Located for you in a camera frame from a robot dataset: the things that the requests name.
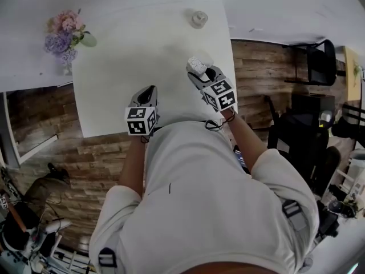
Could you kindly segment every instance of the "white table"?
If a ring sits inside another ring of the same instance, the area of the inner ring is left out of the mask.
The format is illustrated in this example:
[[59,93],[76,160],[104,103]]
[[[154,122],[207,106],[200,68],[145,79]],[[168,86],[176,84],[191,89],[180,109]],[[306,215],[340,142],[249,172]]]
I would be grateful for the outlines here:
[[[189,24],[196,10],[208,15],[202,29]],[[84,137],[125,132],[124,109],[135,92],[152,84],[158,90],[158,126],[184,119],[221,118],[201,100],[185,69],[188,59],[203,50],[236,85],[229,29],[220,1],[126,9],[87,22],[87,30],[98,45],[87,48],[79,44],[72,65]]]

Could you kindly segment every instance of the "flower bouquet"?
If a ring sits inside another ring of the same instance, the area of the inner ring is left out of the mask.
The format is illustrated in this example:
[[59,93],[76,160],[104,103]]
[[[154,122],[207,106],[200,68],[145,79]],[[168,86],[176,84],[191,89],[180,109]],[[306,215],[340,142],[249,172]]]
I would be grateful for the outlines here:
[[85,25],[78,13],[72,10],[62,11],[47,22],[46,40],[44,42],[44,50],[52,53],[58,62],[64,66],[71,66],[71,62],[76,58],[78,51],[75,46],[81,42],[86,35],[90,35],[85,31]]

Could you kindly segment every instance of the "wood panel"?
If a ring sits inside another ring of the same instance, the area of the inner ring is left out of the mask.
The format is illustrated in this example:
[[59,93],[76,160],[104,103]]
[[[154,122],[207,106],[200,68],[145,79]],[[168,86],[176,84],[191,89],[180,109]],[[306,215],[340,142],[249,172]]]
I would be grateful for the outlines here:
[[[264,95],[271,96],[279,112],[290,105],[292,91],[333,94],[338,107],[346,98],[346,82],[342,77],[332,87],[285,83],[285,79],[295,76],[292,50],[254,42],[232,42],[232,48],[238,113],[253,128],[270,126],[271,114],[263,100]],[[298,61],[298,76],[300,80],[306,80],[305,57],[299,56]],[[339,63],[339,67],[344,68],[344,65]],[[36,178],[48,173],[48,162],[67,169],[71,190],[62,196],[52,195],[50,201],[62,201],[51,205],[60,216],[72,221],[72,226],[64,230],[62,243],[77,248],[81,236],[92,234],[106,192],[116,184],[130,145],[128,135],[82,138],[72,85],[17,91],[8,94],[8,100],[11,125],[21,154],[51,135],[59,137],[23,163],[21,169],[11,170],[10,174],[20,191],[25,193]],[[266,131],[257,131],[257,134],[267,140]],[[338,139],[336,145],[348,153],[353,141]],[[52,216],[50,209],[45,219]]]

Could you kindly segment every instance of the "office chair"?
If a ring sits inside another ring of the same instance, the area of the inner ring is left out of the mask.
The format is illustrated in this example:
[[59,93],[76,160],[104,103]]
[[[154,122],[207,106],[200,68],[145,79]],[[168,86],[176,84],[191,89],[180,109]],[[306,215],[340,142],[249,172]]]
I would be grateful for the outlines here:
[[333,121],[320,127],[319,111],[289,108],[279,117],[269,96],[265,97],[265,101],[270,106],[274,121],[269,128],[267,147],[278,149],[311,190],[322,196],[341,160],[340,152],[335,147],[327,148],[328,129]]
[[[325,46],[325,51],[318,50],[320,45]],[[283,48],[306,47],[304,51],[307,54],[308,82],[297,81],[297,60],[295,59],[295,80],[286,80],[285,82],[300,83],[307,85],[325,85],[331,86],[335,83],[337,75],[344,75],[344,71],[338,71],[336,67],[336,53],[332,42],[325,39],[321,43],[297,44],[283,46]]]

